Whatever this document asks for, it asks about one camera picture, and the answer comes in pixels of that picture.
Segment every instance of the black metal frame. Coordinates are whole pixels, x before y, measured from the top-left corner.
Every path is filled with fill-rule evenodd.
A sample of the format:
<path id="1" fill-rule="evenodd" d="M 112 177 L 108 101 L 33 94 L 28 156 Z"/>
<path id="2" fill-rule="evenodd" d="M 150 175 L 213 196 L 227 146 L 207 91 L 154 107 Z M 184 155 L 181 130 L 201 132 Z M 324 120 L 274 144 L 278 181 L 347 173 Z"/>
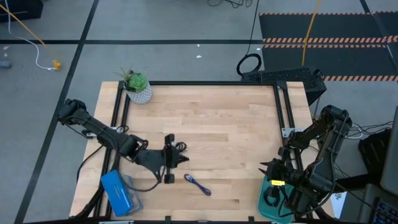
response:
<path id="1" fill-rule="evenodd" d="M 285 100 L 285 105 L 286 105 L 286 111 L 287 111 L 287 118 L 289 120 L 289 126 L 291 128 L 294 128 L 294 118 L 293 118 L 293 113 L 292 113 L 292 107 L 290 105 L 290 98 L 289 94 L 287 91 L 287 85 L 286 82 L 265 82 L 265 83 L 253 83 L 253 82 L 241 82 L 241 81 L 232 81 L 232 82 L 206 82 L 206 81 L 154 81 L 150 82 L 151 85 L 236 85 L 236 86 L 241 86 L 241 85 L 252 85 L 252 86 L 272 86 L 274 89 L 274 95 L 275 95 L 275 103 L 276 103 L 276 110 L 278 114 L 278 120 L 279 120 L 279 128 L 280 128 L 280 135 L 282 138 L 282 143 L 284 144 L 284 137 L 282 134 L 282 128 L 285 127 L 284 123 L 284 117 L 282 113 L 282 105 L 280 102 L 280 95 L 279 95 L 279 88 L 282 89 L 283 94 L 284 94 L 284 100 Z M 111 125 L 115 126 L 117 122 L 117 117 L 118 117 L 118 112 L 119 112 L 119 106 L 120 106 L 120 101 L 121 101 L 121 95 L 123 93 L 123 83 L 122 81 L 119 82 L 118 85 L 118 92 L 116 94 L 116 101 L 114 105 L 114 110 L 113 110 L 113 115 L 112 115 L 112 120 L 111 120 Z M 124 109 L 123 109 L 123 115 L 122 115 L 122 121 L 121 121 L 121 126 L 125 126 L 127 123 L 127 114 L 128 114 L 128 109 L 129 109 L 129 104 L 130 104 L 130 98 L 126 95 L 126 99 L 124 101 Z M 107 149 L 107 152 L 109 153 L 105 154 L 104 157 L 104 163 L 103 163 L 103 168 L 101 175 L 107 172 L 109 169 L 109 159 L 110 159 L 110 149 Z M 295 151 L 295 158 L 296 158 L 296 163 L 297 163 L 297 169 L 303 170 L 303 164 L 302 164 L 302 159 L 300 156 L 300 153 L 298 151 Z M 106 214 L 105 216 L 100 216 L 100 210 L 101 210 L 101 203 L 102 203 L 102 197 L 100 198 L 97 206 L 95 207 L 95 212 L 94 216 L 90 218 L 76 218 L 76 219 L 69 219 L 69 220 L 54 220 L 54 221 L 46 221 L 46 222 L 37 222 L 40 224 L 46 224 L 46 223 L 99 223 L 103 221 L 109 221 L 111 218 L 111 207 L 108 201 L 107 207 L 106 207 Z M 307 218 L 300 218 L 300 217 L 295 217 L 295 220 L 297 222 L 301 223 L 345 223 L 341 221 L 336 221 L 336 220 L 314 220 L 312 218 L 312 215 L 308 216 Z M 192 224 L 193 221 L 172 221 L 170 216 L 166 216 L 165 220 L 161 221 L 155 221 L 155 220 L 135 220 L 135 224 L 147 224 L 147 223 L 158 223 L 158 224 L 171 224 L 171 223 L 186 223 L 186 224 Z M 256 222 L 254 221 L 254 217 L 248 217 L 248 221 L 240 221 L 240 222 L 229 222 L 229 221 L 208 221 L 207 223 L 214 223 L 214 224 L 228 224 L 228 223 L 233 223 L 233 224 L 238 224 L 238 223 L 272 223 L 272 222 Z"/>

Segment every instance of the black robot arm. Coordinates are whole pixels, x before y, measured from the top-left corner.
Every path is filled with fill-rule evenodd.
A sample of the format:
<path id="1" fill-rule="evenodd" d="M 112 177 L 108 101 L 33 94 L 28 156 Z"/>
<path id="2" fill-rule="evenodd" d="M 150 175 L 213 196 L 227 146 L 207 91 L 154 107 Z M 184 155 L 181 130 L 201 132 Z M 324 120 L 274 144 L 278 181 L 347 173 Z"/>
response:
<path id="1" fill-rule="evenodd" d="M 319 119 L 306 130 L 290 133 L 285 140 L 285 147 L 279 149 L 281 159 L 262 163 L 267 166 L 267 170 L 260 170 L 269 180 L 283 180 L 294 186 L 292 193 L 285 200 L 285 207 L 304 215 L 311 212 L 308 210 L 309 207 L 314 208 L 314 205 L 326 202 L 335 186 L 333 165 L 351 125 L 352 121 L 347 111 L 331 105 L 326 106 L 322 109 Z M 305 150 L 316 137 L 319 137 L 321 147 L 315 161 L 304 171 L 294 169 L 289 164 L 290 151 L 294 148 Z"/>
<path id="2" fill-rule="evenodd" d="M 165 137 L 163 150 L 146 149 L 148 141 L 133 134 L 118 133 L 107 125 L 92 117 L 86 110 L 86 105 L 79 100 L 67 99 L 58 110 L 58 121 L 67 126 L 80 125 L 96 134 L 100 144 L 115 149 L 117 153 L 131 162 L 144 166 L 159 178 L 160 168 L 166 168 L 165 183 L 174 182 L 174 175 L 170 169 L 176 168 L 179 163 L 188 161 L 189 158 L 181 155 L 174 144 L 174 135 Z"/>

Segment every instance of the small sticker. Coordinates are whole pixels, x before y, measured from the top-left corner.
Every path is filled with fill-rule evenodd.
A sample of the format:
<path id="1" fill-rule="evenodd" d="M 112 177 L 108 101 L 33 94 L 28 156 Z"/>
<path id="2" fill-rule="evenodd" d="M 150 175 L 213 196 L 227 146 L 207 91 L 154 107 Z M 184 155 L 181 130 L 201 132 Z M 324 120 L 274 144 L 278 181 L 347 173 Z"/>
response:
<path id="1" fill-rule="evenodd" d="M 271 184 L 273 186 L 283 186 L 283 185 L 285 185 L 285 182 L 282 180 L 271 180 Z"/>

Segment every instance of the wooden tabletop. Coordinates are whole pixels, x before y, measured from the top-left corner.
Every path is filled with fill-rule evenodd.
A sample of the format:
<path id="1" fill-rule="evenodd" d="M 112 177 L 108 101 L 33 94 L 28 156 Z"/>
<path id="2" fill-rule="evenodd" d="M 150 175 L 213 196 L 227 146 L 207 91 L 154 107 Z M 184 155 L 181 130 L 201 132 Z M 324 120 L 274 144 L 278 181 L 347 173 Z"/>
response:
<path id="1" fill-rule="evenodd" d="M 117 86 L 117 82 L 103 82 L 101 86 L 94 117 L 104 124 L 111 122 Z M 308 127 L 312 121 L 302 83 L 288 83 L 288 90 L 296 127 Z M 153 86 L 153 91 L 148 104 L 130 104 L 127 133 L 147 139 L 148 149 L 162 149 L 164 136 L 174 133 L 176 141 L 187 144 L 184 156 L 190 160 L 172 170 L 174 184 L 159 184 L 150 192 L 139 192 L 144 209 L 123 219 L 164 220 L 171 215 L 172 220 L 246 221 L 248 216 L 264 220 L 257 211 L 264 174 L 257 168 L 262 167 L 260 162 L 278 157 L 282 145 L 273 87 L 174 85 Z M 281 91 L 280 98 L 289 127 Z M 121 103 L 119 123 L 123 106 Z M 95 139 L 89 140 L 85 158 L 98 146 Z M 104 152 L 81 169 L 70 215 L 81 211 L 98 188 Z M 316 154 L 310 148 L 304 150 L 304 167 Z M 120 171 L 133 178 L 136 188 L 146 189 L 155 183 L 150 171 L 124 159 Z M 210 189 L 211 196 L 187 182 L 184 174 Z M 102 215 L 106 201 L 101 206 Z M 323 208 L 333 215 L 331 202 Z"/>

